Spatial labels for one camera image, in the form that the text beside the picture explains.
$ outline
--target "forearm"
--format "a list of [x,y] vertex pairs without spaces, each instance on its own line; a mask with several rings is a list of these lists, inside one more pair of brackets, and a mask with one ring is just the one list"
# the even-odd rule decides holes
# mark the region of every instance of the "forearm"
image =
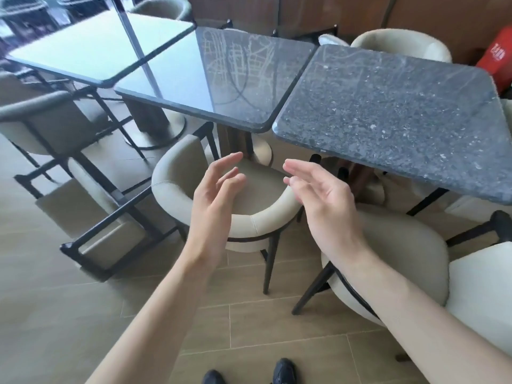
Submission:
[[86,384],[166,383],[211,271],[186,245]]
[[512,382],[512,358],[377,256],[361,258],[346,277],[429,382]]

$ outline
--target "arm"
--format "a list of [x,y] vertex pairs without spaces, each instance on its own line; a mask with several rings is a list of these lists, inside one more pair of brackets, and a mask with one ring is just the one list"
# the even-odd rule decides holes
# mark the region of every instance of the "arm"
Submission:
[[169,274],[86,384],[166,383],[208,280],[225,251],[233,199],[245,184],[231,154],[210,165],[194,193],[189,238]]
[[432,384],[512,381],[512,358],[381,261],[362,235],[349,186],[317,164],[287,160],[320,249],[372,306]]

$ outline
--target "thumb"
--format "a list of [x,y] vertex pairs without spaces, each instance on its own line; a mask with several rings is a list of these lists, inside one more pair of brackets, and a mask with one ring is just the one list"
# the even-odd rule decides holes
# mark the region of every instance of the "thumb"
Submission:
[[247,178],[244,174],[237,174],[232,178],[224,180],[221,184],[221,188],[217,193],[212,205],[218,207],[231,207],[233,205],[234,197],[242,190],[247,182]]
[[322,201],[313,189],[310,183],[299,177],[291,177],[288,184],[293,190],[297,200],[304,205],[304,207],[321,206]]

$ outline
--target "shoe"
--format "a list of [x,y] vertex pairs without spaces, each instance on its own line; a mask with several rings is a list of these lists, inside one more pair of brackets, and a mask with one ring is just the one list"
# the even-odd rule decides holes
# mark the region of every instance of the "shoe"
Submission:
[[295,364],[287,358],[281,358],[275,365],[272,384],[297,384]]
[[215,369],[209,370],[203,377],[202,384],[226,384],[222,375]]

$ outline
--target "left hand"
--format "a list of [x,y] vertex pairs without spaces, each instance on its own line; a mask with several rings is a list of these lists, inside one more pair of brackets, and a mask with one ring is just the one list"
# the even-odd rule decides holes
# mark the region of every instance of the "left hand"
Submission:
[[245,186],[247,178],[232,168],[243,157],[241,152],[227,155],[208,167],[203,180],[194,192],[192,218],[187,244],[193,253],[212,269],[216,268],[225,252],[231,229],[233,200]]

